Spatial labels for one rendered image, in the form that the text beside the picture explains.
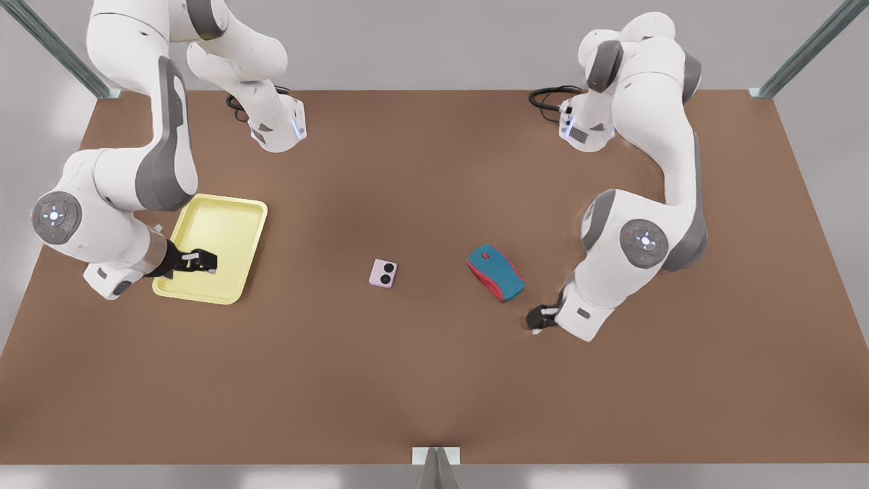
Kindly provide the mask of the yellow rectangular tray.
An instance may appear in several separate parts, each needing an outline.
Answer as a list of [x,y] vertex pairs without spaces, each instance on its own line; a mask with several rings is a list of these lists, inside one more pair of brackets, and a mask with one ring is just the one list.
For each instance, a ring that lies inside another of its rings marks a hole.
[[181,251],[217,255],[215,273],[176,272],[156,278],[156,295],[209,304],[233,304],[242,296],[263,232],[267,205],[253,199],[198,193],[183,208],[171,239]]

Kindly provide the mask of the teal and red computer mouse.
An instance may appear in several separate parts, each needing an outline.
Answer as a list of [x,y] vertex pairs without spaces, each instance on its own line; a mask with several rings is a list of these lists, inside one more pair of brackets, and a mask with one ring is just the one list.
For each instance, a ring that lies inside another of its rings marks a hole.
[[475,278],[502,303],[509,302],[525,289],[525,281],[512,261],[490,242],[475,248],[466,258]]

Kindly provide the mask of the silver frame post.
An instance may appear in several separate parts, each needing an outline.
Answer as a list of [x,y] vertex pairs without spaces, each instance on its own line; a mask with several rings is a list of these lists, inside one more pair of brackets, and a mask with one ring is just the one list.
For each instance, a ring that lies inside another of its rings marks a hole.
[[749,88],[748,95],[753,99],[772,99],[866,8],[869,8],[869,0],[843,0],[838,9],[831,13],[761,87]]
[[411,464],[422,466],[418,489],[460,489],[453,470],[460,448],[413,448]]
[[84,60],[74,53],[25,0],[0,0],[0,6],[97,99],[117,100],[121,97],[122,90],[103,83],[96,72],[85,65]]

